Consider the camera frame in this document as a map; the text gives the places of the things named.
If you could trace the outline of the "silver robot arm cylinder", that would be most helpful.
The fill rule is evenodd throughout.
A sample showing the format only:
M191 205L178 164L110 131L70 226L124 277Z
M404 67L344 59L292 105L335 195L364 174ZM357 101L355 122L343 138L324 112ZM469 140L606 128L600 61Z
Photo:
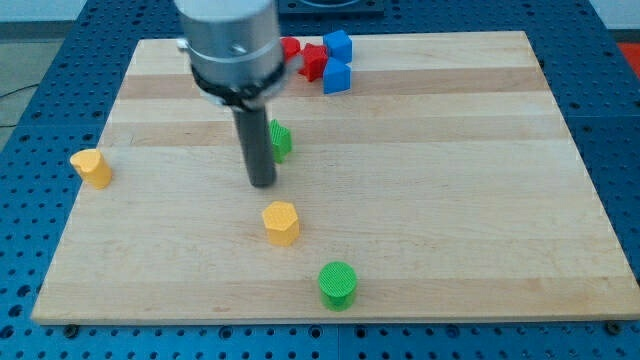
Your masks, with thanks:
M194 80L216 102L254 111L283 89L291 67L274 0L176 0Z

